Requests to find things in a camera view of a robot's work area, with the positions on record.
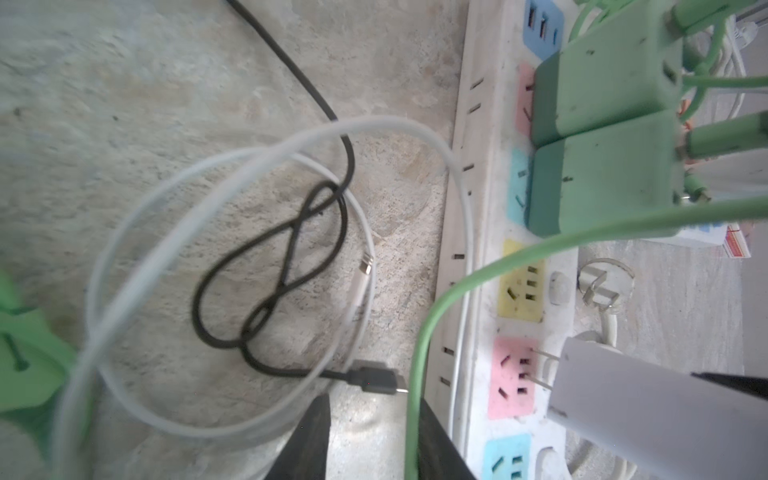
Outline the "long multicolour power strip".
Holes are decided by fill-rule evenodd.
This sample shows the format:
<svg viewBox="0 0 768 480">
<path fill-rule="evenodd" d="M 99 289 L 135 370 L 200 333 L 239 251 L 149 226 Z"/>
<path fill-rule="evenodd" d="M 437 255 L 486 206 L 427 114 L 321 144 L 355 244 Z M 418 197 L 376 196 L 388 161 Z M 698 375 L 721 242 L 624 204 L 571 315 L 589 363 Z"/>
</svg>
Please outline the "long multicolour power strip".
<svg viewBox="0 0 768 480">
<path fill-rule="evenodd" d="M 422 396 L 477 479 L 569 477 L 547 386 L 573 331 L 578 253 L 535 253 L 527 217 L 534 72 L 577 15 L 573 1 L 469 5 L 437 290 L 475 279 L 426 344 Z"/>
</svg>

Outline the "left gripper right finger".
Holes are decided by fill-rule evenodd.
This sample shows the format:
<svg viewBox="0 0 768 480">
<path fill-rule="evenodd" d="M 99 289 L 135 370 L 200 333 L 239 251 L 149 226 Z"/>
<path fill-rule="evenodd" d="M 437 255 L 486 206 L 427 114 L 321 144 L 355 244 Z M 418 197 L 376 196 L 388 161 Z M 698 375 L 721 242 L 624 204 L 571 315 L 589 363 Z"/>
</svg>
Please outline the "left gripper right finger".
<svg viewBox="0 0 768 480">
<path fill-rule="evenodd" d="M 421 399 L 417 463 L 420 480 L 474 480 L 436 415 Z"/>
</svg>

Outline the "short blue power strip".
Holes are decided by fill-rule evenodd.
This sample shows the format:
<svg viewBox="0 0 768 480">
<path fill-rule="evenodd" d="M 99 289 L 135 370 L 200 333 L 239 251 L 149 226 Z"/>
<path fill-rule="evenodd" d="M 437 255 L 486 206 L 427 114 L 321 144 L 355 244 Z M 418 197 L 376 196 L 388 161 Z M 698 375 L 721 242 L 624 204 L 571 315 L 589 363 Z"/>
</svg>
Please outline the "short blue power strip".
<svg viewBox="0 0 768 480">
<path fill-rule="evenodd" d="M 719 247 L 725 242 L 727 231 L 723 223 L 702 224 L 682 228 L 671 237 L 648 238 L 648 241 L 687 248 Z"/>
</svg>

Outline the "green charger plug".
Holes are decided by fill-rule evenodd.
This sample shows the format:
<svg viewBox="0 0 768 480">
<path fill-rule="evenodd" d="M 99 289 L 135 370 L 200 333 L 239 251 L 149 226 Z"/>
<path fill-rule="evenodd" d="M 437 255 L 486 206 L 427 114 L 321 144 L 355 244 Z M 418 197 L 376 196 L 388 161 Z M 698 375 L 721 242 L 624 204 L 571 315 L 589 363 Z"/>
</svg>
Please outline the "green charger plug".
<svg viewBox="0 0 768 480">
<path fill-rule="evenodd" d="M 547 238 L 679 205 L 681 134 L 677 114 L 664 110 L 538 148 L 528 229 Z"/>
<path fill-rule="evenodd" d="M 530 138 L 541 147 L 663 110 L 681 97 L 672 1 L 634 1 L 535 70 Z"/>
</svg>

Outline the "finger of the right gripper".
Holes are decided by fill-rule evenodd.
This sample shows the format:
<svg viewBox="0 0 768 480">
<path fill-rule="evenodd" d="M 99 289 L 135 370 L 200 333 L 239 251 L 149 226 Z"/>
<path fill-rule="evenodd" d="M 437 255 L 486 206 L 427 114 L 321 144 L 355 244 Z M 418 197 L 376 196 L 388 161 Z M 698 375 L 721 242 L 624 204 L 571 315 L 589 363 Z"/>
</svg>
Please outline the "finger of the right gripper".
<svg viewBox="0 0 768 480">
<path fill-rule="evenodd" d="M 725 394 L 725 391 L 728 390 L 767 400 L 767 379 L 765 377 L 713 372 L 692 372 L 691 376 L 715 384 L 715 387 L 698 387 L 699 396 L 702 398 L 730 398 L 731 394 Z"/>
</svg>

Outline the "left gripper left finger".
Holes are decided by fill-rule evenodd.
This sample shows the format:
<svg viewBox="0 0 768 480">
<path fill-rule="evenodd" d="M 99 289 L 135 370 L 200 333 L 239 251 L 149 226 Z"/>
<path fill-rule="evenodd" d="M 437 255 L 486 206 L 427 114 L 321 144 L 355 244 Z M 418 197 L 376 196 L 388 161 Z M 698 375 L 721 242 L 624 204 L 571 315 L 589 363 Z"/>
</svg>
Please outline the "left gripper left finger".
<svg viewBox="0 0 768 480">
<path fill-rule="evenodd" d="M 317 396 L 272 464 L 265 480 L 324 480 L 331 430 L 328 394 Z"/>
</svg>

